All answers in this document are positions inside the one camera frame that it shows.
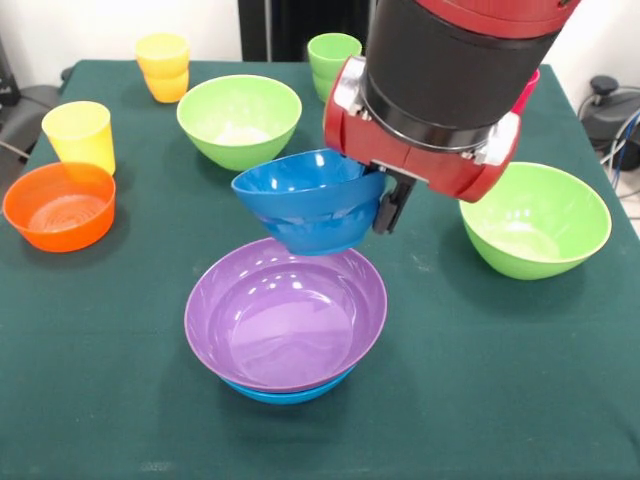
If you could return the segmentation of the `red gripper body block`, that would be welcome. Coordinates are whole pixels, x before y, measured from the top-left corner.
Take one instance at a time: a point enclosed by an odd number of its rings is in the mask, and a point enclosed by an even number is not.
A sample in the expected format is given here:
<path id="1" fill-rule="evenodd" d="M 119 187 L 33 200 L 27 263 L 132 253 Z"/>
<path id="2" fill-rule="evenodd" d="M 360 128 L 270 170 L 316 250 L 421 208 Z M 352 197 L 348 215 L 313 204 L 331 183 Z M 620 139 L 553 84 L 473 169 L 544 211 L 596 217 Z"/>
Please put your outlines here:
<path id="1" fill-rule="evenodd" d="M 360 86 L 365 65 L 363 57 L 349 57 L 334 82 L 323 119 L 328 147 L 366 166 L 423 181 L 435 192 L 466 202 L 476 202 L 491 190 L 515 154 L 520 116 L 512 112 L 503 116 L 479 147 L 453 152 L 413 146 L 385 131 L 365 106 Z"/>

